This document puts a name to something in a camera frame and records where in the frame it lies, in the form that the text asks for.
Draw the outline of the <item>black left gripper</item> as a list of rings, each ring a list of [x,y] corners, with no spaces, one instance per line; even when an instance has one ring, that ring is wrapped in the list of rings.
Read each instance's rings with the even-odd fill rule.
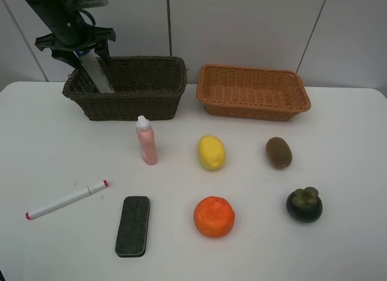
[[[95,45],[94,52],[107,64],[111,63],[108,40],[115,41],[113,28],[96,27],[87,24],[82,17],[74,22],[59,22],[48,27],[51,31],[35,40],[35,46],[43,51],[50,48],[53,59],[59,60],[74,69],[81,69],[82,64],[75,50],[82,50]]]

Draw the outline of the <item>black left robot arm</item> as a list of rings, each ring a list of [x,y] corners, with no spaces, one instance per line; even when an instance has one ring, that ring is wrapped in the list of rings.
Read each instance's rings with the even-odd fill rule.
[[[52,58],[75,69],[82,67],[79,51],[94,50],[106,63],[111,63],[108,42],[115,41],[113,28],[97,27],[88,8],[106,6],[108,0],[25,0],[51,31],[38,37],[35,46],[51,50]]]

